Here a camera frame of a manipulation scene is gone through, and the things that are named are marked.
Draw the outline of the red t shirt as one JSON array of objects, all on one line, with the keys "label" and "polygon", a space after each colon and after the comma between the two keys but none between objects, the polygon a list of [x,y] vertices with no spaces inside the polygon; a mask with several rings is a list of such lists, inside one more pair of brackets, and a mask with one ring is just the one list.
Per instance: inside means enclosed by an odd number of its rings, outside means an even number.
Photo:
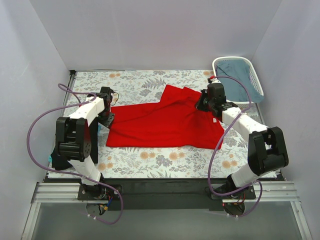
[{"label": "red t shirt", "polygon": [[159,102],[112,107],[115,114],[106,146],[113,148],[221,148],[224,133],[209,112],[196,109],[201,94],[166,85]]}]

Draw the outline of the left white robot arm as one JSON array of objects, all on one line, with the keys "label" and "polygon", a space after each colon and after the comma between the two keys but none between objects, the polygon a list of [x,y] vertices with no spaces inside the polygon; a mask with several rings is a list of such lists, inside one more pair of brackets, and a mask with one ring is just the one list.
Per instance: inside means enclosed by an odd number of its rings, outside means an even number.
[{"label": "left white robot arm", "polygon": [[90,186],[89,194],[95,200],[106,196],[106,187],[96,168],[98,163],[98,126],[110,128],[115,114],[111,112],[114,91],[102,87],[100,92],[88,94],[87,104],[81,105],[67,117],[56,121],[55,148],[51,154],[52,167],[57,171],[74,167],[85,178],[81,181]]}]

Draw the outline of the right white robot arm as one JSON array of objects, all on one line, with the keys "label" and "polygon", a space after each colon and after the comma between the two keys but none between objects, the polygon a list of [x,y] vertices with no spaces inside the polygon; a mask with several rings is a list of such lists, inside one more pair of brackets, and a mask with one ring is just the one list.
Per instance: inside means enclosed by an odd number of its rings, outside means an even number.
[{"label": "right white robot arm", "polygon": [[195,108],[212,113],[248,141],[247,163],[230,174],[220,190],[215,190],[216,193],[237,199],[259,177],[289,164],[283,131],[277,126],[268,127],[255,121],[245,114],[248,108],[241,110],[235,103],[228,102],[221,83],[210,83],[207,89],[201,90]]}]

